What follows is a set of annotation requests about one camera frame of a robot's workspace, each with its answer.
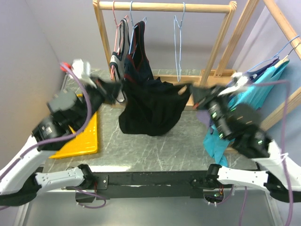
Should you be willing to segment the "black tank top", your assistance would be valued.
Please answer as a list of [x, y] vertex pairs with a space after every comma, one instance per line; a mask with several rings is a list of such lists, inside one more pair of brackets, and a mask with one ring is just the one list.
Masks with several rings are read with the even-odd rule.
[[167, 85], [163, 90], [125, 82], [127, 104], [119, 116], [124, 134], [162, 136], [179, 121], [190, 98], [190, 83]]

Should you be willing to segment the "blue wire hanger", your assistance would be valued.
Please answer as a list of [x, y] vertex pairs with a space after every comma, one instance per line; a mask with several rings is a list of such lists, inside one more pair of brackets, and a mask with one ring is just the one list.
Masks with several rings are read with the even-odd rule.
[[181, 81], [182, 69], [182, 24], [185, 15], [186, 4], [183, 2], [183, 14], [181, 20], [178, 21], [177, 16], [174, 15], [174, 57], [177, 81]]

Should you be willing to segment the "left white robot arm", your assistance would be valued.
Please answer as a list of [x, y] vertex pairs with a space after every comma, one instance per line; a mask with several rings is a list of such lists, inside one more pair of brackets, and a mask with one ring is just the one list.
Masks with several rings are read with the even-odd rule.
[[89, 189], [95, 177], [87, 164], [55, 173], [39, 173], [48, 157], [79, 135], [102, 104], [114, 104], [122, 84], [93, 77], [96, 85], [85, 85], [82, 96], [61, 90], [47, 103], [50, 115], [44, 118], [19, 153], [0, 171], [0, 208], [21, 206], [37, 195], [61, 187]]

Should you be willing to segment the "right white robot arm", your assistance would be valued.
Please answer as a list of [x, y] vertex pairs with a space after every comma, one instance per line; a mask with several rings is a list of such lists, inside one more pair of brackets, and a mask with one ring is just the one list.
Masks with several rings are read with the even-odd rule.
[[238, 153], [263, 166], [263, 171], [231, 169], [211, 164], [203, 182], [206, 188], [221, 185], [247, 186], [268, 192], [274, 199], [289, 203], [301, 201], [301, 167], [281, 149], [260, 125], [260, 115], [250, 105], [240, 103], [229, 108], [228, 97], [220, 93], [224, 86], [192, 86], [194, 107], [207, 110], [218, 132], [218, 138], [232, 141]]

